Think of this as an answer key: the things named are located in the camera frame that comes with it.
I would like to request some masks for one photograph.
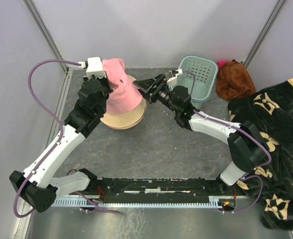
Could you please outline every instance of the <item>brown towel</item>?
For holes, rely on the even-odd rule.
[[[222,65],[217,74],[216,93],[222,99],[230,101],[256,92],[252,78],[245,66],[233,60]]]

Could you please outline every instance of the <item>light blue basket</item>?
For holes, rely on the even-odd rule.
[[[179,68],[183,71],[193,72],[196,75],[191,102],[199,109],[203,102],[211,95],[218,72],[218,66],[214,61],[202,57],[186,56],[181,61]],[[183,73],[182,76],[177,78],[176,86],[185,86],[190,94],[193,79],[191,74]]]

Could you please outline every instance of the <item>pink hat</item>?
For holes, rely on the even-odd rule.
[[[222,67],[226,62],[228,62],[228,61],[218,61],[218,62],[216,62],[216,64],[218,65],[218,70],[220,70],[221,67]]]
[[[136,108],[142,95],[126,75],[124,61],[114,58],[103,60],[102,64],[113,89],[107,100],[107,113],[123,114]]]

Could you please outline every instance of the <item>patterned blanket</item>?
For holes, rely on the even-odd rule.
[[[260,175],[263,191],[261,221],[270,229],[293,231],[293,78],[228,105],[231,121],[253,122],[267,141],[272,162],[250,174]],[[258,179],[238,185],[251,197],[260,191]]]

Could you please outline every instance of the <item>gray floor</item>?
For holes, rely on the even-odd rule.
[[[250,204],[238,199],[239,208]],[[26,239],[292,239],[263,227],[259,205],[223,215],[212,209],[115,208],[122,214],[85,214],[51,207],[31,216]]]
[[[148,79],[170,69],[129,69],[136,79]],[[73,71],[62,119],[78,99],[84,71]],[[213,88],[201,108],[220,119],[229,119],[227,102]],[[174,114],[161,103],[148,104],[142,121],[133,128],[115,130],[100,123],[58,169],[64,176],[72,169],[87,168],[98,177],[215,178],[231,161],[228,146],[202,133],[180,128]]]

